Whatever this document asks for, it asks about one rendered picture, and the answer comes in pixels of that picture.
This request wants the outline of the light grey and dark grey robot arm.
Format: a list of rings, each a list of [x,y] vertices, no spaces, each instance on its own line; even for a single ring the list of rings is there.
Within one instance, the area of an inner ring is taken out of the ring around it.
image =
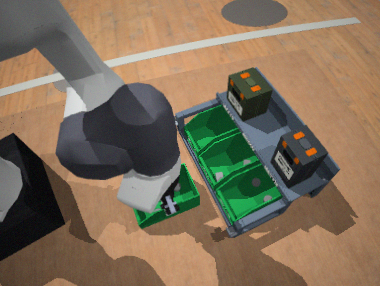
[[[181,168],[165,95],[151,84],[125,84],[59,0],[0,0],[0,62],[35,47],[66,82],[55,152],[61,165],[84,179],[124,174],[117,199],[151,214]],[[20,168],[1,158],[0,222],[22,186]]]

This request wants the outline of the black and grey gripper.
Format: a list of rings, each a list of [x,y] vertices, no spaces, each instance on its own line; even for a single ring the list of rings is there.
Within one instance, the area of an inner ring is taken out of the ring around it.
[[[163,202],[160,207],[161,209],[166,209],[166,216],[169,216],[174,213],[176,213],[177,211],[179,211],[179,206],[177,205],[176,201],[174,202],[173,198],[174,198],[174,189],[175,187],[177,186],[178,182],[179,182],[179,177],[180,175],[176,178],[176,180],[169,186],[169,188],[166,190],[166,192],[163,194],[162,198],[160,199],[161,202]],[[162,200],[163,199],[163,200]],[[168,205],[167,205],[168,203]],[[163,206],[165,205],[165,207]]]

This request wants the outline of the grey shelf rack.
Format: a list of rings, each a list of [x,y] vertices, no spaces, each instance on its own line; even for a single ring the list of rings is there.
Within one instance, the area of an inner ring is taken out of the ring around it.
[[[228,226],[226,227],[226,231],[230,238],[235,238],[239,235],[242,235],[266,223],[267,221],[283,214],[295,199],[307,193],[309,193],[311,198],[317,196],[320,193],[320,191],[330,182],[330,180],[340,170],[340,167],[336,164],[336,162],[328,153],[328,155],[322,161],[318,169],[310,178],[302,181],[301,183],[289,189],[287,188],[287,186],[285,185],[285,183],[283,182],[283,180],[281,179],[281,177],[279,176],[279,174],[277,173],[270,161],[280,140],[281,135],[290,132],[296,128],[300,128],[304,126],[305,123],[291,108],[291,106],[286,102],[286,100],[281,96],[281,94],[275,89],[275,87],[269,82],[269,80],[262,74],[262,72],[257,67],[255,67],[255,70],[273,89],[266,113],[243,122],[234,110],[234,108],[231,106],[229,101],[226,99],[227,91],[225,91],[220,94],[216,92],[216,99],[175,113],[176,117],[174,116],[177,130],[182,140],[184,141],[195,165],[197,166],[207,188],[209,189],[219,211],[221,212]],[[269,176],[271,177],[276,187],[283,196],[282,199],[242,219],[235,221],[233,223],[233,226],[231,225],[223,208],[221,208],[222,206],[220,206],[221,204],[219,204],[220,202],[218,202],[219,200],[217,200],[218,198],[216,196],[216,190],[213,191],[200,164],[198,163],[198,158],[196,157],[189,141],[187,140],[184,134],[184,126],[187,124],[184,123],[185,118],[196,115],[198,113],[201,113],[219,105],[223,105],[223,107],[225,108],[229,116],[232,118],[232,120],[234,121],[234,123],[236,124],[236,126],[238,127],[238,129],[240,130],[240,132],[242,133],[242,135],[244,136],[244,138],[246,139],[246,141],[248,142],[248,144],[250,145],[250,147],[260,160],[261,164],[263,165],[263,167],[265,168],[265,170],[267,171],[267,173],[269,174]]]

